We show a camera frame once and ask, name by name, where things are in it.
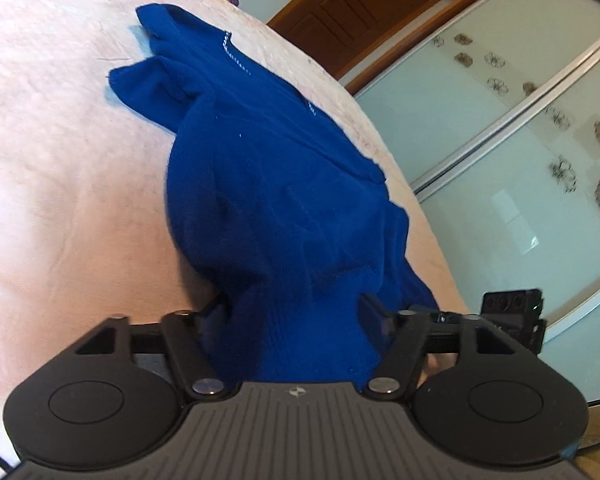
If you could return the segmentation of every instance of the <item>bedsheet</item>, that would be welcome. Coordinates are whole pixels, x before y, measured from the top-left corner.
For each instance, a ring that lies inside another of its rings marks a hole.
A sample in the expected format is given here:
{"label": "bedsheet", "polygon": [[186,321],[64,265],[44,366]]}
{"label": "bedsheet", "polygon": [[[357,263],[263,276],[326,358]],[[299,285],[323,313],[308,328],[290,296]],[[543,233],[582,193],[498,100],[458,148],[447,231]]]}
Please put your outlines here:
{"label": "bedsheet", "polygon": [[[357,103],[315,61],[224,0],[0,0],[0,413],[9,392],[104,317],[154,322],[215,295],[164,213],[173,135],[120,103],[107,73],[149,54],[134,9],[176,4],[330,114],[410,215],[408,258],[464,312],[413,193]],[[0,453],[16,455],[0,416]]]}

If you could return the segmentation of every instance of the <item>frosted glass panel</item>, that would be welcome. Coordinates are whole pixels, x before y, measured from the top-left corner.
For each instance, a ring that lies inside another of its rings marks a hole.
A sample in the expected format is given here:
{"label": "frosted glass panel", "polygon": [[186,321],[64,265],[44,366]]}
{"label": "frosted glass panel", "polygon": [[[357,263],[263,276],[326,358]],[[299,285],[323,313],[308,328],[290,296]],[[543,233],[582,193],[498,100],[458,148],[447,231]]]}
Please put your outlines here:
{"label": "frosted glass panel", "polygon": [[462,298],[542,288],[544,311],[600,286],[600,62],[422,207]]}
{"label": "frosted glass panel", "polygon": [[575,384],[588,401],[600,399],[600,306],[546,343],[540,358]]}
{"label": "frosted glass panel", "polygon": [[356,99],[413,182],[599,37],[594,0],[489,0]]}

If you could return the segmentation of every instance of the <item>blue sweater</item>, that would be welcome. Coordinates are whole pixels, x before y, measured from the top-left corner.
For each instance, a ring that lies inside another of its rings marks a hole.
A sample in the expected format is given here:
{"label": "blue sweater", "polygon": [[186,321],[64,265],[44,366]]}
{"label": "blue sweater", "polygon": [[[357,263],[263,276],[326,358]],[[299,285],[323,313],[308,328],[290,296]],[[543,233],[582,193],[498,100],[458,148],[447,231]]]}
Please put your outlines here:
{"label": "blue sweater", "polygon": [[113,91],[176,133],[173,238],[227,295],[208,348],[229,384],[368,379],[379,356],[356,319],[362,292],[431,308],[404,258],[408,218],[384,174],[331,118],[175,6],[139,7],[154,56],[113,70]]}

